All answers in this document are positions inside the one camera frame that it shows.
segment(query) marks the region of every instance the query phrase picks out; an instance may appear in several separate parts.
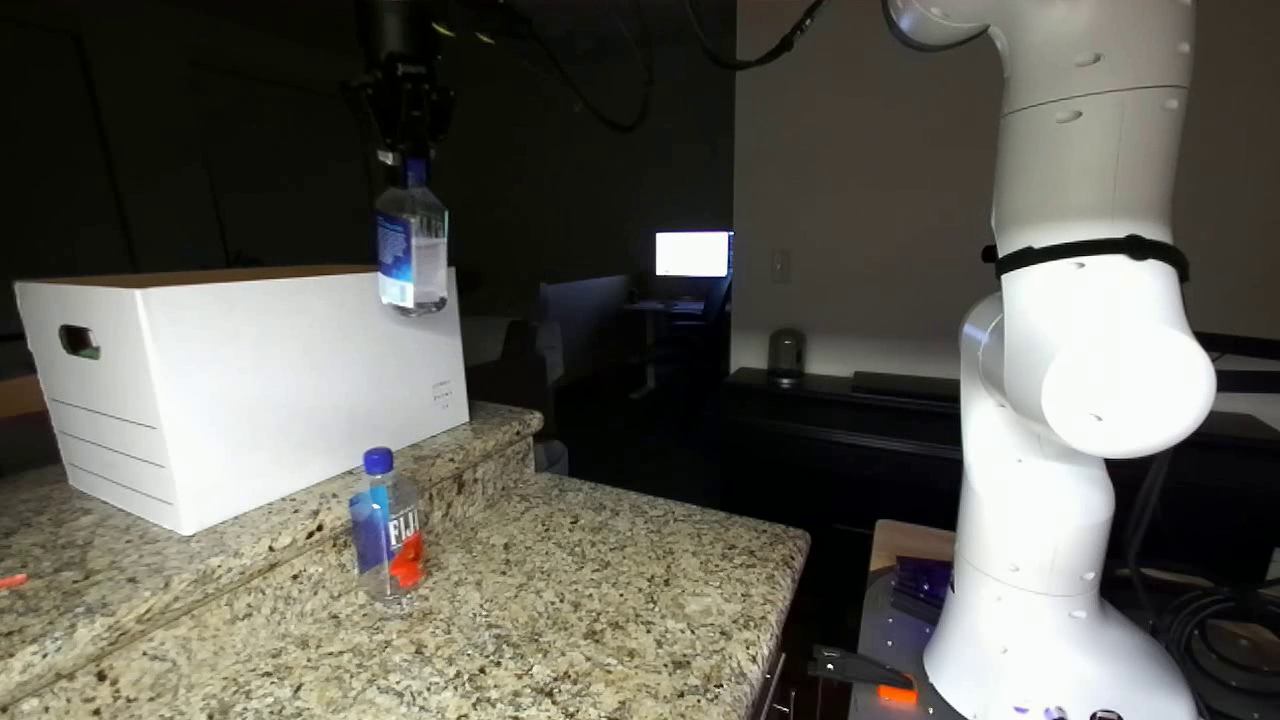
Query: small bottle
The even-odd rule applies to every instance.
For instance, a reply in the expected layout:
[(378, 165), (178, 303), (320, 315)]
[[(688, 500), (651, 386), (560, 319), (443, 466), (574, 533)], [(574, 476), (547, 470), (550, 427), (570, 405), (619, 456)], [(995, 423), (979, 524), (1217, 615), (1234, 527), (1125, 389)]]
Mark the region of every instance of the small bottle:
[(364, 492), (352, 497), (352, 542), (364, 591), (385, 609), (408, 609), (425, 585), (427, 535), (425, 500), (395, 479), (395, 454), (364, 454)]
[(390, 310), (449, 303), (449, 208), (427, 190), (427, 160), (405, 156), (405, 184), (377, 198), (378, 301)]

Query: granite countertop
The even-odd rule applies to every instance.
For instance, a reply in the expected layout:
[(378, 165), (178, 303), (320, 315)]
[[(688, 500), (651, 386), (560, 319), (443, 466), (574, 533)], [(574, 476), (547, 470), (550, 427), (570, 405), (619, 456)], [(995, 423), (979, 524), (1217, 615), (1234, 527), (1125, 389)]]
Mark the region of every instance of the granite countertop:
[[(528, 449), (536, 411), (478, 405), (471, 423), (400, 454), (400, 474), (427, 490), (437, 511), (501, 449)], [(288, 559), (346, 527), (355, 474), (282, 497), (200, 535), (172, 535), (67, 490), (58, 470), (0, 479), (0, 707), (58, 671), (185, 615), (208, 591)]]
[(94, 627), (114, 640), (81, 653), (81, 664), (43, 668), (9, 711), (745, 718), (803, 552), (797, 527), (528, 470), (478, 474), (437, 517), (433, 578), (408, 615), (364, 601), (346, 533), (320, 533), (238, 585), (223, 581), (193, 603), (167, 601), (147, 632)]

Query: bottle cap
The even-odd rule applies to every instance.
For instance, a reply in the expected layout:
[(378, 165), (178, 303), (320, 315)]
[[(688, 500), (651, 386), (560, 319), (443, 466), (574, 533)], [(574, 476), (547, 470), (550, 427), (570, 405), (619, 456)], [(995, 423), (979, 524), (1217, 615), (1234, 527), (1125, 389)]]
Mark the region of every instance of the bottle cap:
[(364, 476), (388, 476), (395, 470), (395, 454), (390, 449), (369, 449), (364, 454)]

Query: box handle hole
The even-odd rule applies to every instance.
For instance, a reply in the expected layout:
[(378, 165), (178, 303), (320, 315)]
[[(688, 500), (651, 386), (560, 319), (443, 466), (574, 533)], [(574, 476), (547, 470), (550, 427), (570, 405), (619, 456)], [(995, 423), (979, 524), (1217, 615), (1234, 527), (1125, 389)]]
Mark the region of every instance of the box handle hole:
[(104, 357), (104, 347), (91, 340), (91, 330), (83, 330), (83, 325), (58, 325), (57, 340), (64, 344), (67, 357), (81, 357), (81, 359)]

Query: computer monitor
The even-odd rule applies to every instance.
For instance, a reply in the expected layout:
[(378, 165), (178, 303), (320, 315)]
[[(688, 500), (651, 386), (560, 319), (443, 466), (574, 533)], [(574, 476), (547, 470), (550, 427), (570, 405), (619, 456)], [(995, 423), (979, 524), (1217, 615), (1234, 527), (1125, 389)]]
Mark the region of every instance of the computer monitor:
[(733, 230), (656, 230), (656, 282), (724, 282), (733, 278)]

